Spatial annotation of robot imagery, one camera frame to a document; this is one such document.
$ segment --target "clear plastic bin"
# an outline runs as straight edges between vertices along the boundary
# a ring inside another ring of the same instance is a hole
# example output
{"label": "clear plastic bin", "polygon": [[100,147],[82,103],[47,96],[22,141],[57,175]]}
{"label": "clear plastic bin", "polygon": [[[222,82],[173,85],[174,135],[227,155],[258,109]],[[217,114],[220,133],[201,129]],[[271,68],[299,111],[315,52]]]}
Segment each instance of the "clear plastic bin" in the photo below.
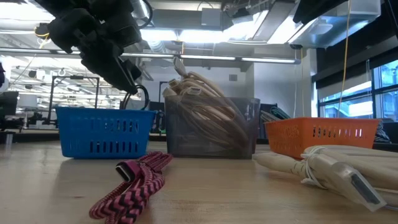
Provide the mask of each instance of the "clear plastic bin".
{"label": "clear plastic bin", "polygon": [[260,100],[254,98],[166,97],[168,153],[175,157],[251,159],[259,105]]}

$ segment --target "black cable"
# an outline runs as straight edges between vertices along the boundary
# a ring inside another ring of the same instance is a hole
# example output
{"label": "black cable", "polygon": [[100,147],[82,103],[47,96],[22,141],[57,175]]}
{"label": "black cable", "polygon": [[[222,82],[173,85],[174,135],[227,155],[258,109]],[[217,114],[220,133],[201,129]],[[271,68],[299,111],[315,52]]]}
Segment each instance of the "black cable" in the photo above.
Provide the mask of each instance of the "black cable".
{"label": "black cable", "polygon": [[142,1],[148,6],[149,17],[148,17],[148,20],[143,25],[138,27],[140,29],[147,27],[150,24],[150,22],[152,22],[152,18],[154,17],[154,10],[152,9],[152,6],[150,6],[150,4],[147,0],[142,0]]}
{"label": "black cable", "polygon": [[[144,92],[145,104],[144,104],[144,107],[141,108],[140,110],[145,110],[145,108],[147,108],[147,106],[148,106],[148,104],[149,104],[149,94],[148,94],[148,90],[147,90],[143,85],[136,85],[136,88],[137,88],[137,89],[141,89],[141,90],[143,90],[143,92]],[[125,109],[126,109],[127,104],[129,103],[129,100],[130,100],[130,96],[131,96],[130,93],[126,93],[126,96],[124,96],[124,100],[123,100],[122,107],[121,107],[122,110],[125,110]]]}

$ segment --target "braided cable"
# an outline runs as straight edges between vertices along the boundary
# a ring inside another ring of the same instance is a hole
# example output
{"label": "braided cable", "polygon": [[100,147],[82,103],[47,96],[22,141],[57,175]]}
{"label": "braided cable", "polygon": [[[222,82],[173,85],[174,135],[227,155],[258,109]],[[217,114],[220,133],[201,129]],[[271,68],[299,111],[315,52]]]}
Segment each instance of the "braided cable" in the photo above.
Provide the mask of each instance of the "braided cable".
{"label": "braided cable", "polygon": [[161,170],[172,160],[170,154],[152,152],[137,160],[142,176],[133,183],[123,182],[94,204],[89,215],[93,219],[106,218],[105,224],[133,224],[165,180]]}

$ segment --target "wooden table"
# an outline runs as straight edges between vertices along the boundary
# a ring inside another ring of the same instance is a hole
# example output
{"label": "wooden table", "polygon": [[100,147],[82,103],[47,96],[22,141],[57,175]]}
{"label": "wooden table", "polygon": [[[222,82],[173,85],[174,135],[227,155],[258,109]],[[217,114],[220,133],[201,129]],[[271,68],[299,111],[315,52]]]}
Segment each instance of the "wooden table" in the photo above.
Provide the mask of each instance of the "wooden table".
{"label": "wooden table", "polygon": [[[164,151],[165,143],[149,148]],[[1,224],[104,223],[88,210],[120,183],[118,161],[68,159],[59,142],[14,144],[0,154]],[[371,213],[254,161],[174,159],[164,174],[165,187],[137,223],[398,223],[398,212]]]}

